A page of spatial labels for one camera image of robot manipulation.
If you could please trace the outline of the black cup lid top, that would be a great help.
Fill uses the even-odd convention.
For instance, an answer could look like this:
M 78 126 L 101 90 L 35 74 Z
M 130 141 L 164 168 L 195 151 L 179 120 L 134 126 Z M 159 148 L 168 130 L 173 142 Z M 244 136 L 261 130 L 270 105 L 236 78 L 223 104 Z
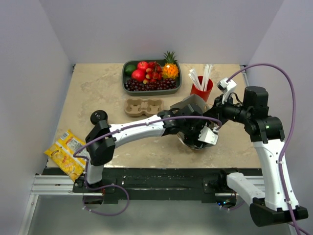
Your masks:
M 105 120 L 108 120 L 108 115 L 103 110 L 96 110 L 94 111 L 90 116 L 90 121 L 93 125 L 96 125 L 98 122 Z

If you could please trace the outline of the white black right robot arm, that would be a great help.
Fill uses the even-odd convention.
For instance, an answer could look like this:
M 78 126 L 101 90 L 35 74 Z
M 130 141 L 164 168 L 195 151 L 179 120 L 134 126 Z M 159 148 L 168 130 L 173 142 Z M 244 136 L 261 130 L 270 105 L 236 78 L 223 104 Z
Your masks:
M 299 205 L 288 175 L 285 156 L 285 134 L 282 122 L 268 114 L 268 92 L 265 88 L 245 88 L 244 99 L 233 103 L 233 88 L 218 86 L 223 92 L 215 98 L 205 116 L 222 123 L 231 120 L 244 125 L 245 131 L 261 163 L 265 191 L 259 190 L 240 172 L 225 173 L 218 180 L 223 192 L 234 190 L 249 205 L 251 218 L 258 227 L 292 222 L 309 217 L 308 210 Z

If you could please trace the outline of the brown pulp cup carrier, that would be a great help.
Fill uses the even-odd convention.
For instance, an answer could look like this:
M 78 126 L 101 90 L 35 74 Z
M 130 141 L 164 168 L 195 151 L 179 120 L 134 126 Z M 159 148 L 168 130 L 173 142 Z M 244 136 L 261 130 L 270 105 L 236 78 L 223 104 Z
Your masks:
M 128 98 L 124 103 L 124 112 L 129 117 L 157 115 L 164 110 L 164 101 L 159 98 L 142 99 L 139 97 Z

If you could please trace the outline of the brown white paper bag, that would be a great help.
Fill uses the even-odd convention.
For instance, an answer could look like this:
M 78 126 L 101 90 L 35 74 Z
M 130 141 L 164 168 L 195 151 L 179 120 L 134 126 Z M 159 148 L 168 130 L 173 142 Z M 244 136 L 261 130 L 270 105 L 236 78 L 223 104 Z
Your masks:
M 184 98 L 182 101 L 170 106 L 170 110 L 172 110 L 176 116 L 202 116 L 205 110 L 205 106 L 206 106 L 206 102 L 201 97 L 199 97 L 196 94 L 192 94 Z M 207 121 L 207 126 L 209 127 L 211 122 L 208 120 L 206 121 Z M 183 143 L 181 130 L 177 133 L 177 136 L 179 140 Z M 213 145 L 207 144 L 207 146 L 203 149 L 210 148 L 212 146 Z

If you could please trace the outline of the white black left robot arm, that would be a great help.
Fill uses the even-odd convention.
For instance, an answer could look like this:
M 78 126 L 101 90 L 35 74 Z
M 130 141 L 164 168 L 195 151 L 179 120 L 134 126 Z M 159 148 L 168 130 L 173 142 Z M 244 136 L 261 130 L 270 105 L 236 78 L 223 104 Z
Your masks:
M 94 112 L 90 120 L 94 128 L 86 136 L 86 144 L 74 153 L 76 158 L 87 161 L 84 186 L 90 192 L 98 191 L 103 185 L 104 165 L 113 159 L 118 147 L 150 137 L 178 133 L 183 134 L 184 144 L 202 147 L 207 143 L 200 140 L 200 135 L 215 122 L 213 118 L 204 116 L 196 104 L 163 110 L 149 118 L 123 124 L 108 124 L 103 110 Z

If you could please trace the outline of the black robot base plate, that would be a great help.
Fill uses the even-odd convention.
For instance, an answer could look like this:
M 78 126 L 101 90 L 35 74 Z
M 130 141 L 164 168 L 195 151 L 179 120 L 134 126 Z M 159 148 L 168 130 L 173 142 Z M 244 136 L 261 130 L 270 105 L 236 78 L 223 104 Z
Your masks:
M 73 192 L 103 196 L 104 203 L 118 200 L 200 201 L 215 203 L 233 195 L 222 180 L 236 169 L 222 168 L 105 168 L 102 182 L 87 188 L 77 179 Z

